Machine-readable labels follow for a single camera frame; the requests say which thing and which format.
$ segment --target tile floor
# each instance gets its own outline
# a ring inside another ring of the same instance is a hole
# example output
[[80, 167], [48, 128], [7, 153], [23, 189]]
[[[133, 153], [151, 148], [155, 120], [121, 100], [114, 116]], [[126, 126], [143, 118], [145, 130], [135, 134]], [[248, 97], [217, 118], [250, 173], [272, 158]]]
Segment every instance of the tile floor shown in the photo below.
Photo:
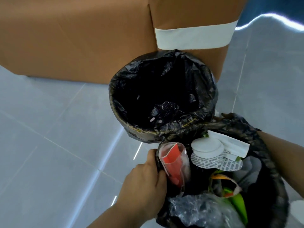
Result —
[[[303, 41], [304, 32], [270, 18], [236, 31], [217, 110], [304, 146]], [[157, 144], [139, 146], [115, 119], [107, 85], [17, 76], [0, 67], [0, 227], [86, 227]], [[291, 201], [301, 199], [286, 187]], [[143, 227], [160, 226], [151, 220]], [[287, 227], [303, 226], [290, 217]]]

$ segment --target black garbage bag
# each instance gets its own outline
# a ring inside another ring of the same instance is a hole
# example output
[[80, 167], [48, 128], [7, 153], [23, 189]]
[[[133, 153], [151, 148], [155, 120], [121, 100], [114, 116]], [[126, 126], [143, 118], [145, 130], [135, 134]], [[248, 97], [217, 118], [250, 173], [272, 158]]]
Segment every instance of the black garbage bag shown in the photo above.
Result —
[[[258, 175], [257, 182], [250, 185], [247, 193], [241, 192], [245, 202], [248, 224], [247, 228], [267, 227], [283, 228], [285, 227], [288, 216], [288, 196], [281, 176], [279, 175], [274, 162], [271, 160], [270, 153], [257, 134], [255, 128], [241, 116], [230, 113], [224, 119], [218, 122], [197, 123], [186, 130], [178, 131], [176, 134], [170, 134], [164, 142], [180, 142], [187, 149], [187, 154], [192, 154], [191, 142], [207, 130], [222, 133], [249, 143], [250, 148], [247, 156], [253, 156], [260, 159], [262, 168]], [[156, 163], [158, 170], [163, 166], [156, 153]], [[208, 178], [216, 169], [202, 169], [190, 162], [191, 181], [186, 184], [186, 195], [202, 194], [208, 188]], [[186, 226], [178, 217], [170, 216], [171, 205], [169, 198], [176, 197], [180, 194], [180, 189], [167, 180], [167, 195], [165, 203], [158, 213], [156, 222], [161, 226], [168, 228], [185, 228]]]
[[210, 121], [217, 96], [210, 69], [179, 50], [140, 56], [118, 71], [109, 84], [116, 118], [130, 137], [147, 143]]

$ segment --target brown cardboard box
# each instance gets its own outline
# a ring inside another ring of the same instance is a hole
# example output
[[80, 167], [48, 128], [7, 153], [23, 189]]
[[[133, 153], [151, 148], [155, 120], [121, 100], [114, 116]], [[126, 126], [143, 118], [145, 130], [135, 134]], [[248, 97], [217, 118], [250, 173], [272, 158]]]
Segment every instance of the brown cardboard box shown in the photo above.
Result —
[[[245, 0], [149, 1], [0, 0], [0, 65], [15, 74], [108, 83], [128, 62], [157, 50], [154, 27], [230, 23], [245, 4]], [[218, 79], [227, 49], [226, 45], [190, 52]]]

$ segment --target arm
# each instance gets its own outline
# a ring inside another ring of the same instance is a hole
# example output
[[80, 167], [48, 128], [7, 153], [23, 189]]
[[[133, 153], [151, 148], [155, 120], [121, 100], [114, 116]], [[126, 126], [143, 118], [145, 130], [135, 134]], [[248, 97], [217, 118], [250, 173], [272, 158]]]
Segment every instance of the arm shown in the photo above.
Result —
[[282, 177], [304, 197], [304, 147], [257, 132], [269, 149]]
[[157, 172], [155, 149], [151, 149], [146, 163], [137, 165], [126, 177], [115, 205], [88, 228], [139, 228], [156, 217], [166, 193], [166, 174]]

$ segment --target person's right hand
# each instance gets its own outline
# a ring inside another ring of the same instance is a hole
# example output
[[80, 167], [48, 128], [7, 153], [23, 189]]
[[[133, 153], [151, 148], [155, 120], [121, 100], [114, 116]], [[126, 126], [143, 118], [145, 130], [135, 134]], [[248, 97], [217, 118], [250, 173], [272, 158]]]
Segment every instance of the person's right hand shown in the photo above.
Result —
[[167, 193], [166, 174], [163, 170], [157, 172], [155, 151], [149, 150], [146, 163], [137, 165], [128, 174], [115, 204], [140, 225], [156, 217]]

